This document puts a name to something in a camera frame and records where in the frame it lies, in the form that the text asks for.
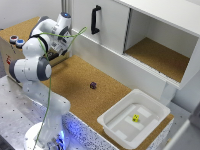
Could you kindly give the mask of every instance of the yellow toy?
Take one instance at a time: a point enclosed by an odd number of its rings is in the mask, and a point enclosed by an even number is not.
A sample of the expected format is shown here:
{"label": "yellow toy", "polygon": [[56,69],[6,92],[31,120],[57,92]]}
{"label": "yellow toy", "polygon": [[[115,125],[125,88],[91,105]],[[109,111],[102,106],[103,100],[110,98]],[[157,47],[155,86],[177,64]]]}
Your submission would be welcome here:
{"label": "yellow toy", "polygon": [[133,116],[133,121],[134,121],[134,122],[138,122],[138,119],[139,119],[139,115],[136,115],[136,114],[135,114],[135,115]]}

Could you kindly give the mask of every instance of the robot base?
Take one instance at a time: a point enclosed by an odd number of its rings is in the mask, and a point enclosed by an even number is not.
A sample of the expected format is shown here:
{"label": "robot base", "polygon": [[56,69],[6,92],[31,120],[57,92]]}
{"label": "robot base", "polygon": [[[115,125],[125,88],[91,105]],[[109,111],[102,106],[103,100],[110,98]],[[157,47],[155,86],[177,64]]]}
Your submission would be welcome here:
{"label": "robot base", "polygon": [[[42,122],[37,123],[26,132],[24,137],[24,150],[33,150],[33,147],[35,146],[35,137],[37,136],[41,128],[41,125]],[[68,147],[68,145],[69,145],[69,138],[65,138],[65,149]],[[49,147],[46,146],[45,148],[41,148],[37,144],[34,150],[49,150]]]}

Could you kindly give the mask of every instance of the small dark object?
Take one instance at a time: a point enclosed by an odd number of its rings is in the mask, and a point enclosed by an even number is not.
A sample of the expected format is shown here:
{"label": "small dark object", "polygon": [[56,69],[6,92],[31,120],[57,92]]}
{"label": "small dark object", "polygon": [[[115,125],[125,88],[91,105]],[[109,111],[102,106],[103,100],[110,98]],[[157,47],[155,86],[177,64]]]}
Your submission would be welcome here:
{"label": "small dark object", "polygon": [[92,83],[90,84],[90,88],[91,88],[91,89],[96,89],[96,88],[97,88],[97,84],[96,84],[95,82],[92,82]]}

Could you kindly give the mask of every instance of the open cabinet compartment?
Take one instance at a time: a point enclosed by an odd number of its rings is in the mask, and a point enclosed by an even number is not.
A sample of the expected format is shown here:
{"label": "open cabinet compartment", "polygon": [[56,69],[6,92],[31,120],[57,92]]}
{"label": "open cabinet compartment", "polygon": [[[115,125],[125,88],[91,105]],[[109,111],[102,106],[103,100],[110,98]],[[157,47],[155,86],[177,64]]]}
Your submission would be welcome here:
{"label": "open cabinet compartment", "polygon": [[178,88],[199,70],[194,69],[198,45],[197,36],[131,9],[124,55],[157,70]]}

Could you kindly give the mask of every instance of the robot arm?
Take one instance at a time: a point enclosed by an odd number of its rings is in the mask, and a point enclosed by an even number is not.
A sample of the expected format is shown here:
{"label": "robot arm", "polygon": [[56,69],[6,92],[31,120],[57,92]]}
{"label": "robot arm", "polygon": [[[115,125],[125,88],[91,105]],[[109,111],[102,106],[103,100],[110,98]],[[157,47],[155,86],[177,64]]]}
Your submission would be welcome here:
{"label": "robot arm", "polygon": [[[72,38],[63,38],[51,34],[61,36],[69,36],[68,29],[71,24],[71,17],[67,13],[61,13],[58,16],[57,22],[42,17],[37,25],[30,33],[29,40],[22,47],[25,59],[12,61],[9,67],[11,76],[23,84],[24,93],[33,101],[37,101],[48,106],[48,92],[49,89],[44,86],[40,81],[48,80],[51,76],[51,66],[48,60],[43,57],[46,52],[53,47],[59,55],[67,51]],[[50,149],[48,143],[57,138],[57,135],[63,130],[62,128],[62,115],[69,112],[70,102],[64,97],[51,92],[50,105],[47,117],[45,119],[42,131],[39,136],[39,148]],[[33,148],[35,141],[30,140],[27,145]]]}

